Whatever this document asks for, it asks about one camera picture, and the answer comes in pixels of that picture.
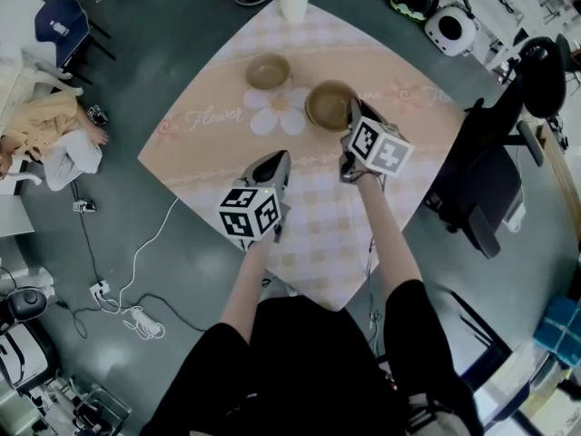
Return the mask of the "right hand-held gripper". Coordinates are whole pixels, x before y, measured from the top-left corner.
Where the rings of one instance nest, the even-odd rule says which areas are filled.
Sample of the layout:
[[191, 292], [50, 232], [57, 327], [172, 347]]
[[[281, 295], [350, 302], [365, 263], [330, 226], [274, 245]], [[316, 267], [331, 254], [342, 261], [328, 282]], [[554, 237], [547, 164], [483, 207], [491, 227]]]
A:
[[356, 164], [376, 175], [397, 178], [415, 146], [392, 124], [365, 101], [351, 99], [348, 106], [348, 134], [341, 140], [340, 179], [355, 179]]

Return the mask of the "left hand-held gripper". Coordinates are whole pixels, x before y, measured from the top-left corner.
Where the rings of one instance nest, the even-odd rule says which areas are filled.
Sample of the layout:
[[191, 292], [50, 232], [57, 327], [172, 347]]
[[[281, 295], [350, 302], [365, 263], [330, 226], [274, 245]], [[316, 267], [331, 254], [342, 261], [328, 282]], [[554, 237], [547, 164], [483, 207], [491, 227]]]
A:
[[269, 233], [274, 234], [277, 243], [291, 209], [275, 187], [251, 184], [287, 184], [290, 171], [287, 150], [264, 155], [251, 163], [221, 196], [217, 205], [220, 230], [244, 251]]

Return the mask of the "person's left forearm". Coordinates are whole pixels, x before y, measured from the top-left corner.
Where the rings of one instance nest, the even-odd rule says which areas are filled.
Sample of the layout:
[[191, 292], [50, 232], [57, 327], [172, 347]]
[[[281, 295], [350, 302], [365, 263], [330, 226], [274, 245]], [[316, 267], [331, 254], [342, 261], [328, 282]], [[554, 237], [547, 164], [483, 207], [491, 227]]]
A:
[[257, 306], [261, 298], [261, 283], [273, 235], [253, 243], [245, 253], [231, 294], [222, 312], [220, 323], [231, 326], [249, 344]]

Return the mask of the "person's right forearm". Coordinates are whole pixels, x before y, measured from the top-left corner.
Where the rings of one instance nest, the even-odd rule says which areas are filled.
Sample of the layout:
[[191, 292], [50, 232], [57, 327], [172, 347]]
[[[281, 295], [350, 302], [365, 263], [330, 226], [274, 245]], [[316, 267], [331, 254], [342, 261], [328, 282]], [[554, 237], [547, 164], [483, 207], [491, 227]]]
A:
[[389, 296], [401, 284], [421, 281], [421, 274], [412, 251], [389, 207], [375, 174], [365, 172], [355, 181], [364, 204], [376, 244], [382, 286]]

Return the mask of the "pink checked tablecloth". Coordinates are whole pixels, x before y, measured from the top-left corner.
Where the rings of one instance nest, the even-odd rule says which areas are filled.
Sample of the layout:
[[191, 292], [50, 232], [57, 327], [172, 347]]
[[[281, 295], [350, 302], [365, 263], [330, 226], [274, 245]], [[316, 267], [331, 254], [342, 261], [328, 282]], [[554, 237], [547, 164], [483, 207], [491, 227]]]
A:
[[[245, 71], [258, 55], [290, 63], [276, 89], [252, 88]], [[395, 124], [415, 150], [385, 194], [399, 226], [421, 204], [464, 120], [437, 85], [385, 45], [316, 6], [289, 23], [266, 5], [193, 78], [141, 150], [140, 162], [214, 228], [217, 205], [244, 169], [287, 150], [292, 161], [284, 201], [290, 213], [269, 270], [314, 302], [343, 308], [377, 265], [355, 186], [339, 174], [340, 136], [314, 125], [304, 107], [325, 81], [349, 85]]]

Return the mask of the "white round-window backpack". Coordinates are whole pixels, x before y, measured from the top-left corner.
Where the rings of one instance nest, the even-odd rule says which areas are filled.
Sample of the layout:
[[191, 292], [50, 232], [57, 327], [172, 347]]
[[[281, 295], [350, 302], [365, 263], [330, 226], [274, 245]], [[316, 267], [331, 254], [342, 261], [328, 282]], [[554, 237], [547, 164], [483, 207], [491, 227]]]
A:
[[444, 55], [467, 55], [473, 49], [479, 29], [471, 7], [453, 3], [443, 6], [424, 24], [428, 39]]

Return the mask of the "black office chair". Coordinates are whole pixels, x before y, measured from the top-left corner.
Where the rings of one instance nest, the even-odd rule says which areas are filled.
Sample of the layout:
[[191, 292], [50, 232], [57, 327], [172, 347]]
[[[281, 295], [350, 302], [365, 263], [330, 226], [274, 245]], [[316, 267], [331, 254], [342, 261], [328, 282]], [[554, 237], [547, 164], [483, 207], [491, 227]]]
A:
[[548, 37], [519, 52], [516, 76], [496, 103], [467, 109], [458, 136], [425, 199], [451, 233], [462, 231], [488, 259], [498, 255], [496, 232], [520, 192], [522, 180], [507, 146], [526, 146], [538, 165], [544, 155], [522, 112], [555, 116], [566, 99], [564, 62]]

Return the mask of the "white long table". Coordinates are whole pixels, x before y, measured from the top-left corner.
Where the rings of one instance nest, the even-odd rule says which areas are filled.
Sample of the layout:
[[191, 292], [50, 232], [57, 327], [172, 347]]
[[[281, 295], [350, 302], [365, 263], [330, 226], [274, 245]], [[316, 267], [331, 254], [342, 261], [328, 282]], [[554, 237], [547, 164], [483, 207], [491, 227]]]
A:
[[477, 0], [473, 9], [490, 37], [482, 64], [488, 71], [536, 36], [554, 37], [581, 25], [581, 0]]

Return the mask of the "person's black shirt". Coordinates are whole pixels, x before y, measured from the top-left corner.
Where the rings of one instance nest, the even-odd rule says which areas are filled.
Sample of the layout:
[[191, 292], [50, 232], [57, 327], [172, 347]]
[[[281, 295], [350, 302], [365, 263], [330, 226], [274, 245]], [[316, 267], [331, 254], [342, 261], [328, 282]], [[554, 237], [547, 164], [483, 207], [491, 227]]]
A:
[[418, 394], [483, 436], [424, 284], [401, 284], [385, 321], [391, 380], [348, 312], [265, 300], [249, 340], [218, 323], [197, 341], [139, 436], [405, 436]]

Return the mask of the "black metal rack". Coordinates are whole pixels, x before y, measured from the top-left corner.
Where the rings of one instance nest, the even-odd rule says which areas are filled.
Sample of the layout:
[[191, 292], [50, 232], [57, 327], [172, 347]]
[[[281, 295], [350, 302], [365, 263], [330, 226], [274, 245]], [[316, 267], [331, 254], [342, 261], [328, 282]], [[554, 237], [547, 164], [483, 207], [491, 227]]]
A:
[[460, 320], [473, 332], [474, 337], [485, 347], [472, 365], [463, 373], [462, 379], [473, 390], [484, 385], [512, 355], [513, 350], [493, 328], [456, 292], [445, 288], [462, 309]]

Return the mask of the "blue chair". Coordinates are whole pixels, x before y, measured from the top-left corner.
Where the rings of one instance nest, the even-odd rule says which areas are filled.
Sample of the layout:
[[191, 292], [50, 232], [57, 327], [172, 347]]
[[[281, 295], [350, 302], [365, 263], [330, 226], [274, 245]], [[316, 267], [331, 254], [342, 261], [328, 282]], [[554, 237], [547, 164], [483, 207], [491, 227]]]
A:
[[[62, 37], [56, 33], [50, 26], [52, 20], [68, 27], [68, 35]], [[34, 17], [35, 39], [39, 43], [54, 45], [56, 67], [88, 85], [92, 85], [93, 82], [71, 67], [81, 62], [81, 57], [91, 45], [111, 60], [116, 60], [116, 57], [93, 36], [93, 29], [106, 39], [111, 39], [108, 33], [88, 17], [78, 0], [45, 0]]]

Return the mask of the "white black-faced device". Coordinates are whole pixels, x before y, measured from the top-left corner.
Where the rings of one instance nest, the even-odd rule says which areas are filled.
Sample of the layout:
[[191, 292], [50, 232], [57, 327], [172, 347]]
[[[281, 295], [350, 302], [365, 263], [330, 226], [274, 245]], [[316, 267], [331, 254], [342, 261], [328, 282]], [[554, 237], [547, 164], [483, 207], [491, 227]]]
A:
[[10, 292], [0, 289], [0, 335], [18, 323], [39, 317], [47, 309], [49, 299], [55, 297], [54, 277], [44, 267], [15, 277], [0, 266], [0, 280], [5, 276], [13, 289]]

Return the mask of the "teal box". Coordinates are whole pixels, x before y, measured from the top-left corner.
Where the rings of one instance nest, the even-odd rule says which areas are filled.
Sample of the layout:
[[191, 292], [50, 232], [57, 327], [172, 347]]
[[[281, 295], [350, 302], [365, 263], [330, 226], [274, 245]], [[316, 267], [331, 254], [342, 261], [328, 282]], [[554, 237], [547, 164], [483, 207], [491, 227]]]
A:
[[533, 338], [567, 366], [581, 366], [581, 305], [567, 297], [554, 297]]

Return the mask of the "white boxy device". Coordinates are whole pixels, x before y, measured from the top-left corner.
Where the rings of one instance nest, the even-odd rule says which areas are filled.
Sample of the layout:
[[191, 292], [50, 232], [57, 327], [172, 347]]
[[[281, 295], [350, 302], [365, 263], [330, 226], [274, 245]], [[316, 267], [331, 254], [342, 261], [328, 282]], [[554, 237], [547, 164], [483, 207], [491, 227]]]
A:
[[60, 359], [38, 320], [21, 322], [0, 335], [0, 375], [20, 394], [52, 380]]

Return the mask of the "grey stone counter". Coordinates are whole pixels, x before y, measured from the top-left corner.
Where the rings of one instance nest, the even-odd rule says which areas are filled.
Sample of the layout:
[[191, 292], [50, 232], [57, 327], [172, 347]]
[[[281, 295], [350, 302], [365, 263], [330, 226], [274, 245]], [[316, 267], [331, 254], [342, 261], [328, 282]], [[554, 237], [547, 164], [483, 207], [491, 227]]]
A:
[[568, 368], [532, 341], [520, 344], [476, 392], [485, 436], [581, 436], [581, 399], [559, 387], [581, 387], [581, 366]]

